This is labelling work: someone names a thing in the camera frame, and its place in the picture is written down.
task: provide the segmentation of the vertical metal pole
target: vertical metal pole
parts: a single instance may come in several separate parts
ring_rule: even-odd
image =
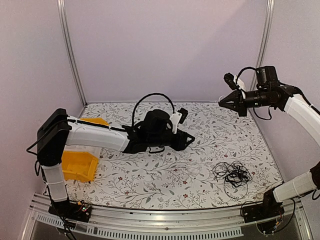
[[[67,13],[65,8],[65,1],[57,0],[57,5],[58,5],[58,11],[60,16],[60,23],[61,23],[62,34],[64,38],[64,43],[65,43],[65,48],[68,55],[74,83],[75,83],[80,101],[82,105],[85,107],[88,103],[86,100],[84,89],[80,81],[79,72],[76,65],[76,59],[75,59],[74,51],[71,44],[70,33],[69,33],[68,22],[67,22]]]
[[[264,27],[263,27],[263,33],[262,33],[262,40],[261,40],[261,45],[260,45],[260,51],[258,55],[258,59],[256,61],[256,68],[261,67],[261,64],[264,61],[265,58],[265,53],[267,49],[267,44],[268,44],[268,39],[270,35],[270,29],[271,29],[271,24],[272,24],[272,17],[274,14],[274,6],[275,6],[275,1],[274,0],[268,0],[267,6],[266,6],[266,12],[265,12],[265,20],[264,20]],[[254,90],[257,84],[257,77],[254,74],[252,77],[251,85],[250,85],[250,90]]]

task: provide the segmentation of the pile of black cord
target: pile of black cord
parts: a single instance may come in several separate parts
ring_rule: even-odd
[[[231,164],[227,162],[219,162],[212,169],[213,175],[216,180],[224,179],[223,190],[225,194],[235,200],[243,199],[248,193],[248,182],[252,181],[252,176],[250,175],[248,169],[239,161],[234,161]],[[226,184],[232,186],[236,189],[241,186],[246,185],[246,193],[242,197],[231,196],[226,191]]]

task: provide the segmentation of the leaf pattern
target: leaf pattern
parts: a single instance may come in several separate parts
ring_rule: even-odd
[[[113,126],[131,125],[135,103],[93,103],[84,118],[101,117]],[[282,181],[276,164],[251,116],[238,117],[217,103],[176,103],[189,114],[179,128],[196,137],[184,151],[166,147],[162,153],[124,154],[102,149],[94,181],[68,180],[71,200],[135,209],[198,209],[234,206],[259,201],[263,193]],[[171,113],[164,102],[141,103],[135,121],[150,109]],[[218,162],[238,160],[253,180],[233,189],[217,181],[212,168]],[[232,199],[229,195],[242,199]]]

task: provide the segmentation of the metal vent grille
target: metal vent grille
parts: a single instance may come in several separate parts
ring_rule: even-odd
[[[58,228],[63,228],[64,225],[61,219],[56,216],[38,213],[36,219]],[[88,225],[86,231],[75,230],[75,232],[112,240],[223,240],[243,236],[241,227],[198,233],[137,233]]]

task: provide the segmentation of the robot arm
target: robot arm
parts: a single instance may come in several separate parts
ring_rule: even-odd
[[[79,211],[79,206],[69,201],[61,164],[65,145],[102,147],[127,154],[146,152],[151,147],[159,147],[163,151],[165,146],[182,151],[195,140],[178,129],[187,115],[188,111],[183,108],[172,116],[155,109],[136,125],[117,128],[83,121],[68,116],[65,109],[57,109],[38,130],[35,143],[37,161],[51,198],[49,212],[82,222],[88,222],[91,214],[90,210]]]
[[[258,90],[248,92],[243,90],[232,74],[227,73],[224,80],[234,91],[219,105],[238,112],[240,117],[247,115],[248,108],[279,108],[293,117],[320,146],[320,112],[308,102],[302,91],[280,83],[274,66],[260,67],[255,71]],[[316,189],[320,189],[320,162],[310,171],[270,189],[264,194],[260,206],[243,207],[242,214],[246,222],[277,216],[279,212],[283,213],[281,203],[284,200],[304,196]]]

